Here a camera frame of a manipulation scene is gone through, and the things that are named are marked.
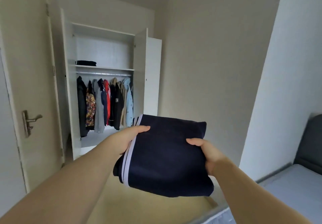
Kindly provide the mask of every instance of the hand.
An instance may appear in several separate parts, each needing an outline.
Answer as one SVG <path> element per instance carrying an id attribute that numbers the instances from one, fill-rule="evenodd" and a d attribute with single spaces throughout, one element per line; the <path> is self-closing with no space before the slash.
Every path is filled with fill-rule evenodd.
<path id="1" fill-rule="evenodd" d="M 200 138 L 187 138 L 187 143 L 191 145 L 200 146 L 206 157 L 206 169 L 209 175 L 213 176 L 213 169 L 215 163 L 227 157 L 213 146 L 209 141 Z"/>
<path id="2" fill-rule="evenodd" d="M 105 140 L 108 141 L 109 144 L 112 144 L 115 153 L 120 155 L 126 151 L 128 144 L 136 137 L 138 133 L 146 132 L 148 130 L 150 130 L 150 126 L 132 126 L 112 134 Z"/>

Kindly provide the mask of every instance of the door handle plate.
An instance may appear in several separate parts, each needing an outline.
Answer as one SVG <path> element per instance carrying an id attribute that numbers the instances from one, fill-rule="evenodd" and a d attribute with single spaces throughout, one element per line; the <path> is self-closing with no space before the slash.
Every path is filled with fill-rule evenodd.
<path id="1" fill-rule="evenodd" d="M 29 119 L 28 112 L 26 110 L 22 112 L 23 127 L 26 138 L 31 135 L 31 129 L 34 128 L 33 126 L 30 126 L 30 123 L 36 122 L 40 118 L 42 118 L 42 115 L 37 115 L 35 118 Z"/>

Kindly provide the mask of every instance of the mattress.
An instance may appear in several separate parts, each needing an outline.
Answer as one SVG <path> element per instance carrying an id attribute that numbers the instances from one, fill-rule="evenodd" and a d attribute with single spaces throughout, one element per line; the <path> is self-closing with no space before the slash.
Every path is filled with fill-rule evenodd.
<path id="1" fill-rule="evenodd" d="M 292 165 L 260 184 L 313 223 L 322 223 L 322 176 Z"/>

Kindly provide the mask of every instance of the person's right arm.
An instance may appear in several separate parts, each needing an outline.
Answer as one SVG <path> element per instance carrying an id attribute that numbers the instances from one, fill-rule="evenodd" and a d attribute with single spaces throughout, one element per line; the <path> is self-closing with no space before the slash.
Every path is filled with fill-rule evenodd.
<path id="1" fill-rule="evenodd" d="M 197 138 L 187 142 L 203 150 L 208 174 L 217 179 L 237 224 L 311 223 L 249 178 L 210 142 Z"/>

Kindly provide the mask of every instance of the yellow floor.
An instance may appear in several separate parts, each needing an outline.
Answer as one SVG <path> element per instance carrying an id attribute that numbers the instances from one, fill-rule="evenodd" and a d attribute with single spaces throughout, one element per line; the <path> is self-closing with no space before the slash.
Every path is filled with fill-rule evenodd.
<path id="1" fill-rule="evenodd" d="M 212 207 L 204 197 L 166 198 L 127 188 L 111 175 L 87 224 L 181 224 Z"/>

